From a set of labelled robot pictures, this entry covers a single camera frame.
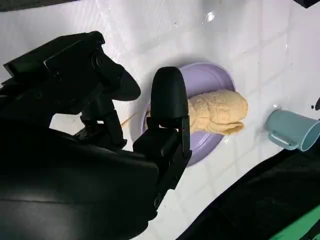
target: white tile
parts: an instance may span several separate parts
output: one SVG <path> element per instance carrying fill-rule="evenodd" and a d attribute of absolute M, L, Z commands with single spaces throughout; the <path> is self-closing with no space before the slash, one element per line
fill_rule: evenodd
<path fill-rule="evenodd" d="M 261 144 L 263 144 L 263 147 L 260 148 L 260 162 L 271 158 L 283 149 L 277 144 L 270 141 L 267 135 L 263 136 Z"/>
<path fill-rule="evenodd" d="M 201 24 L 205 20 L 204 9 L 200 1 L 170 1 L 172 20 L 176 28 Z"/>
<path fill-rule="evenodd" d="M 108 7 L 116 23 L 115 32 L 120 35 L 127 50 L 146 45 L 174 27 L 166 0 L 110 1 Z"/>
<path fill-rule="evenodd" d="M 214 194 L 209 185 L 206 185 L 182 204 L 189 218 L 194 221 L 203 210 L 214 200 Z"/>
<path fill-rule="evenodd" d="M 262 82 L 283 71 L 287 64 L 287 35 L 279 36 L 262 49 Z"/>
<path fill-rule="evenodd" d="M 176 191 L 172 189 L 169 189 L 164 196 L 164 199 L 158 208 L 158 212 L 162 213 L 170 210 L 181 211 L 181 202 L 177 197 Z"/>
<path fill-rule="evenodd" d="M 287 77 L 287 72 L 284 71 L 276 78 L 265 83 L 261 88 L 261 103 L 259 116 L 261 123 L 264 124 L 268 116 L 276 109 L 286 109 L 286 96 L 284 81 Z"/>
<path fill-rule="evenodd" d="M 80 115 L 55 114 L 50 123 L 50 128 L 74 135 L 85 125 L 81 122 Z"/>
<path fill-rule="evenodd" d="M 248 103 L 248 112 L 246 117 L 241 121 L 244 123 L 244 127 L 248 128 L 250 125 L 257 123 L 259 117 L 259 114 L 257 113 L 259 112 L 261 102 L 260 91 L 256 90 L 250 95 L 244 97 Z"/>
<path fill-rule="evenodd" d="M 259 52 L 244 54 L 232 62 L 232 78 L 235 88 L 243 96 L 248 96 L 259 87 Z"/>
<path fill-rule="evenodd" d="M 246 0 L 227 10 L 229 57 L 234 58 L 259 43 L 259 2 Z"/>
<path fill-rule="evenodd" d="M 320 4 L 304 8 L 295 1 L 292 1 L 292 23 L 298 26 L 308 26 L 310 29 L 317 29 L 319 19 Z"/>
<path fill-rule="evenodd" d="M 199 162 L 184 171 L 175 190 L 179 193 L 180 200 L 183 201 L 197 192 L 208 181 L 206 166 L 202 162 Z"/>
<path fill-rule="evenodd" d="M 235 135 L 236 151 L 239 158 L 254 148 L 259 134 L 259 126 L 254 124 Z"/>
<path fill-rule="evenodd" d="M 238 176 L 237 168 L 235 165 L 230 166 L 224 173 L 214 182 L 214 188 L 216 195 L 219 196 L 225 190 L 227 190 L 232 184 L 234 184 L 240 176 Z"/>
<path fill-rule="evenodd" d="M 246 155 L 241 157 L 237 164 L 242 175 L 249 172 L 252 168 L 254 168 L 260 162 L 259 159 L 259 148 L 255 147 L 251 151 L 249 151 Z"/>
<path fill-rule="evenodd" d="M 162 221 L 154 220 L 149 222 L 156 229 L 162 240 L 174 240 L 178 238 L 190 225 L 186 216 L 179 211 L 167 212 L 166 218 Z"/>
<path fill-rule="evenodd" d="M 225 136 L 204 161 L 209 163 L 213 177 L 221 174 L 235 161 L 235 138 L 233 136 Z"/>
<path fill-rule="evenodd" d="M 288 28 L 292 0 L 263 0 L 262 40 Z"/>

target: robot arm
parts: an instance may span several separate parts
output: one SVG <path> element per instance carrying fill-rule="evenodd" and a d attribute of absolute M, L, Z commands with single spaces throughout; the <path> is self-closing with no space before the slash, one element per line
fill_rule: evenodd
<path fill-rule="evenodd" d="M 135 100 L 140 88 L 104 43 L 96 31 L 61 36 L 4 65 L 1 239 L 130 239 L 176 188 L 192 154 L 182 74 L 157 71 L 148 130 L 124 151 L 112 100 Z M 49 129 L 54 114 L 80 112 L 76 135 Z"/>

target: purple plate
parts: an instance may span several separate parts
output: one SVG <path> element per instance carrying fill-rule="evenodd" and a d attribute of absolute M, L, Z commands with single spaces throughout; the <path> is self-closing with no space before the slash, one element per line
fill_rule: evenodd
<path fill-rule="evenodd" d="M 235 91 L 231 76 L 221 66 L 213 63 L 193 63 L 180 68 L 183 75 L 188 98 L 195 95 L 214 92 L 221 89 Z M 145 116 L 149 104 L 143 109 L 141 119 L 141 134 L 145 129 Z M 205 131 L 195 132 L 190 136 L 190 148 L 192 157 L 188 166 L 196 164 L 220 143 L 224 136 L 218 133 L 207 133 Z"/>

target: dark cloth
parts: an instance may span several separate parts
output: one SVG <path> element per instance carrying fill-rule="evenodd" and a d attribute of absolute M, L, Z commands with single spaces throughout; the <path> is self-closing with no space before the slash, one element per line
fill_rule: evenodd
<path fill-rule="evenodd" d="M 215 199 L 178 240 L 267 240 L 320 204 L 320 141 L 260 163 Z"/>

